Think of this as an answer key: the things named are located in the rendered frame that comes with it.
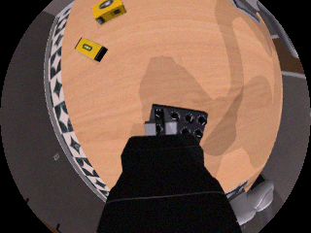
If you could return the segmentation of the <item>yellow pocket level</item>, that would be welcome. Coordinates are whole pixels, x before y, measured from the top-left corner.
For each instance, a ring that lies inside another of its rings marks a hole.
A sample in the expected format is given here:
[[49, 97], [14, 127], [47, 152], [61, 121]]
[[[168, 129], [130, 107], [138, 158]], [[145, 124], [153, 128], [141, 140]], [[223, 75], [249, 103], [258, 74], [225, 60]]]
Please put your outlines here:
[[100, 46], [100, 44], [93, 43], [85, 38], [79, 40], [78, 44], [74, 47], [74, 50], [81, 51], [82, 54], [88, 55], [88, 57], [98, 62], [101, 61], [106, 51], [108, 51], [105, 47]]

